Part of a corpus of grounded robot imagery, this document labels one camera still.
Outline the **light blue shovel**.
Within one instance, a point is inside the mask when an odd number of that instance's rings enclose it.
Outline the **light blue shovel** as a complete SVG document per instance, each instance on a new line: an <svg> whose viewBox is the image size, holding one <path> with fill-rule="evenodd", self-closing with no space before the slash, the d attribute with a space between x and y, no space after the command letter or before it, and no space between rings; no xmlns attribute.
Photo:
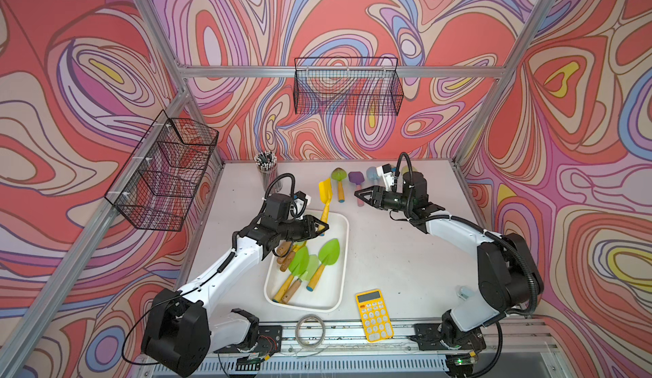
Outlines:
<svg viewBox="0 0 652 378"><path fill-rule="evenodd" d="M383 185L382 175L378 172L378 167L369 167L366 171L366 177L372 185Z"/></svg>

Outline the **purple shovel pink handle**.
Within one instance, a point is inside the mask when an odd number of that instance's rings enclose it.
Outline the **purple shovel pink handle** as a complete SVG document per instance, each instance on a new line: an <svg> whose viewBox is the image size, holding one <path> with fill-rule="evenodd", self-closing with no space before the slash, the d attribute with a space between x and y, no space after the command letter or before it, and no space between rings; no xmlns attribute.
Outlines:
<svg viewBox="0 0 652 378"><path fill-rule="evenodd" d="M349 181L355 185L356 191L361 191L362 185L365 181L364 175L359 171L351 171L348 174Z"/></svg>

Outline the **green shovel blue-tip handle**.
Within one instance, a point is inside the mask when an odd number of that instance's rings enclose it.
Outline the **green shovel blue-tip handle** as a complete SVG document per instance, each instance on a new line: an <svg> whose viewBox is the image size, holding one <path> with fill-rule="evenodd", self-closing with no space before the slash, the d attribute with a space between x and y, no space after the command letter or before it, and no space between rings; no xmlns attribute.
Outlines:
<svg viewBox="0 0 652 378"><path fill-rule="evenodd" d="M307 285L308 291L314 291L326 267L334 265L341 253L340 241L336 238L326 242L319 251L319 266Z"/></svg>

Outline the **green shovel yellow handle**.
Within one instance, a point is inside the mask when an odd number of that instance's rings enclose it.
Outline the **green shovel yellow handle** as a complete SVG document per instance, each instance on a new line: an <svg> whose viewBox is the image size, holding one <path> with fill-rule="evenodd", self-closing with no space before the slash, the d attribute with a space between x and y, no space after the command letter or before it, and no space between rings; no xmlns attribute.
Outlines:
<svg viewBox="0 0 652 378"><path fill-rule="evenodd" d="M340 203L343 203L346 200L346 195L345 195L344 185L343 185L343 182L346 178L347 178L347 172L341 167L337 167L331 173L331 179L333 179L337 184L337 195L338 195L338 201Z"/></svg>

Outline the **green wooden-handle shovel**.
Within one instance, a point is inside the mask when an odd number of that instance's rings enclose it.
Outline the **green wooden-handle shovel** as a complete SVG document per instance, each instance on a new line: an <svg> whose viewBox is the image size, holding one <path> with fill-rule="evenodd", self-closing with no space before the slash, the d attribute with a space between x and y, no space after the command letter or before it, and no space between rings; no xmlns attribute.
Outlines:
<svg viewBox="0 0 652 378"><path fill-rule="evenodd" d="M416 173L417 169L414 167L412 170L410 170L408 166L402 167L402 169L401 169L402 175L409 174L410 172Z"/></svg>
<svg viewBox="0 0 652 378"><path fill-rule="evenodd" d="M309 282L310 279L312 279L312 276L314 276L315 272L317 271L319 267L320 261L319 257L317 255L310 255L308 258L308 263L307 263L307 268L305 272L296 280L293 282L293 284L290 286L288 291L285 293L285 295L281 299L281 303L287 304L291 298L295 295L295 293L299 290L299 288L302 286L304 282Z"/></svg>

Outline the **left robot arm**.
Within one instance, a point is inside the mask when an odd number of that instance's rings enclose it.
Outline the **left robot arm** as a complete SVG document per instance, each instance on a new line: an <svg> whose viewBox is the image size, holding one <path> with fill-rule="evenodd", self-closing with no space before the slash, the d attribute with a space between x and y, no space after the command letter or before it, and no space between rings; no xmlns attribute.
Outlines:
<svg viewBox="0 0 652 378"><path fill-rule="evenodd" d="M232 234L230 249L211 267L176 291L158 293L144 327L142 353L188 377L207 354L229 346L243 351L256 348L260 321L252 313L234 308L214 324L209 318L238 279L281 242L312 240L329 228L305 212L309 201L301 191L265 197L260 213Z"/></svg>

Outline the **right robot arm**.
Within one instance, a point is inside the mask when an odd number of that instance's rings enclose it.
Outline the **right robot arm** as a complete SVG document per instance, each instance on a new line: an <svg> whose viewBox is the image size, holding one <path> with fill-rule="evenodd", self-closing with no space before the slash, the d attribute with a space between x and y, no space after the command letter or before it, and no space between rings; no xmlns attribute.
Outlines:
<svg viewBox="0 0 652 378"><path fill-rule="evenodd" d="M406 173L400 191L396 182L397 176L390 173L385 185L359 189L354 196L372 208L402 213L417 230L452 243L476 261L477 293L441 317L439 336L446 345L458 346L480 327L509 315L535 312L544 284L522 236L486 230L429 201L427 181L419 172Z"/></svg>

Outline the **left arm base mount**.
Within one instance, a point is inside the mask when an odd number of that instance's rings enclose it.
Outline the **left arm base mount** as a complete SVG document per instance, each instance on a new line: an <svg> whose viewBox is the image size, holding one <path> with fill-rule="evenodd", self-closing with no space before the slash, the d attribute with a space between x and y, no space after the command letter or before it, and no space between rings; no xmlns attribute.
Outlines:
<svg viewBox="0 0 652 378"><path fill-rule="evenodd" d="M211 326L210 354L258 354L271 356L282 349L282 325L261 324L241 308L221 316Z"/></svg>

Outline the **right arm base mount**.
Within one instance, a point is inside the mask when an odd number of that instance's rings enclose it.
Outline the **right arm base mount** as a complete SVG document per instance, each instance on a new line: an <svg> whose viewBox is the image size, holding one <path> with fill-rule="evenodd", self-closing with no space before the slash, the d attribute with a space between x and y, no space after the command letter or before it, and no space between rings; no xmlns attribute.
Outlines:
<svg viewBox="0 0 652 378"><path fill-rule="evenodd" d="M450 323L415 324L414 335L409 340L418 345L420 351L454 351L479 353L487 348L480 328L463 332Z"/></svg>

